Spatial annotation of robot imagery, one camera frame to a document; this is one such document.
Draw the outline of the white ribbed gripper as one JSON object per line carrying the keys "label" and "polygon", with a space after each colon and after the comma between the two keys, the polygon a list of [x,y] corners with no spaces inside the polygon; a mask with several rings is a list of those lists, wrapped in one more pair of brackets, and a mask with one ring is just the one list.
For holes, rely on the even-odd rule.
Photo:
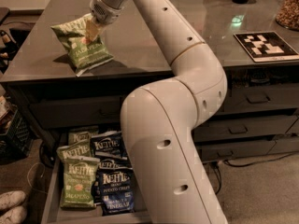
{"label": "white ribbed gripper", "polygon": [[93,14],[91,19],[86,21],[85,37],[93,42],[102,31],[102,24],[113,23],[124,9],[127,0],[91,0],[90,11]]}

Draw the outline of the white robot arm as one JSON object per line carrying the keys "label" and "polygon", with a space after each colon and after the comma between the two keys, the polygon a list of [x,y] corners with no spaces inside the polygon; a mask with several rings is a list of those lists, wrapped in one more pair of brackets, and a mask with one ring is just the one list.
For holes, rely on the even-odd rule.
{"label": "white robot arm", "polygon": [[[114,22],[127,0],[91,0],[89,37]],[[227,78],[218,58],[169,0],[133,0],[173,77],[132,91],[121,131],[150,219],[228,224],[192,140],[221,107]]]}

